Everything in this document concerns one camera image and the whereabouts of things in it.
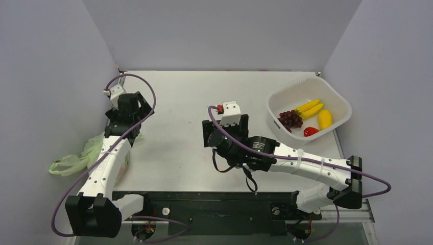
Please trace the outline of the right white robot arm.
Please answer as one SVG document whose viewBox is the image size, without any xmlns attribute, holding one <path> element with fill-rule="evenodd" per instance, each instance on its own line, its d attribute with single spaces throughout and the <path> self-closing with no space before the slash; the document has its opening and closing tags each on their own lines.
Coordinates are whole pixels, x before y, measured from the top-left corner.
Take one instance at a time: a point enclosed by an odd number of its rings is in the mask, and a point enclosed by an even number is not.
<svg viewBox="0 0 433 245">
<path fill-rule="evenodd" d="M 301 218 L 319 208 L 334 204 L 346 209 L 362 206 L 362 160 L 326 159 L 294 149 L 274 139 L 248 135 L 248 116 L 241 115 L 238 125 L 228 126 L 224 135 L 210 120 L 202 121 L 204 147 L 212 148 L 212 154 L 224 158 L 229 165 L 243 170 L 251 192 L 258 186 L 252 174 L 256 171 L 279 172 L 304 177 L 318 182 L 307 190 L 295 192 L 295 200 L 288 204 L 289 214 Z"/>
</svg>

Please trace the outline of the green plastic bag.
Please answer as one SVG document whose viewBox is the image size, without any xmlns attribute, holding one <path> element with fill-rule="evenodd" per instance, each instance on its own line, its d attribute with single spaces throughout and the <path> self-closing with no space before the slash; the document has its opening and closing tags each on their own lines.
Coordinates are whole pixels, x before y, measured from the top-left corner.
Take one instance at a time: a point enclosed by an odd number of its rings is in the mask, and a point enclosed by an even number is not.
<svg viewBox="0 0 433 245">
<path fill-rule="evenodd" d="M 97 160 L 103 148 L 104 134 L 90 138 L 84 145 L 80 156 L 67 155 L 53 162 L 48 172 L 63 177 L 75 174 L 84 168 L 91 167 Z"/>
</svg>

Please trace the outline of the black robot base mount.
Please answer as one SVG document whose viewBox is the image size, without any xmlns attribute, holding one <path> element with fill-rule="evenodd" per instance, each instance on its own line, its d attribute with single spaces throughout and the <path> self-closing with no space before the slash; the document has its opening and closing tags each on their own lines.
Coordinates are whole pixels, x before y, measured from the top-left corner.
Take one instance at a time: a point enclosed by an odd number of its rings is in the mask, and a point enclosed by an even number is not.
<svg viewBox="0 0 433 245">
<path fill-rule="evenodd" d="M 136 191 L 143 209 L 126 222 L 134 241 L 269 234 L 308 238 L 320 213 L 297 209 L 298 192 Z"/>
</svg>

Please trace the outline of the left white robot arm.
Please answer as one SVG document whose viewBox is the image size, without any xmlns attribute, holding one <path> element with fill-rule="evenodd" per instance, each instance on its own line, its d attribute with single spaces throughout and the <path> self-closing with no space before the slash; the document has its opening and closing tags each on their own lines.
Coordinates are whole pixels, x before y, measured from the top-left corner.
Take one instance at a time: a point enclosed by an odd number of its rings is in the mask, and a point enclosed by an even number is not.
<svg viewBox="0 0 433 245">
<path fill-rule="evenodd" d="M 151 216 L 152 205 L 139 194 L 127 194 L 113 200 L 117 176 L 125 165 L 142 120 L 154 113 L 140 92 L 124 93 L 116 107 L 108 110 L 100 155 L 91 166 L 88 178 L 77 195 L 65 201 L 65 210 L 74 236 L 114 238 L 121 224 L 132 215 Z"/>
</svg>

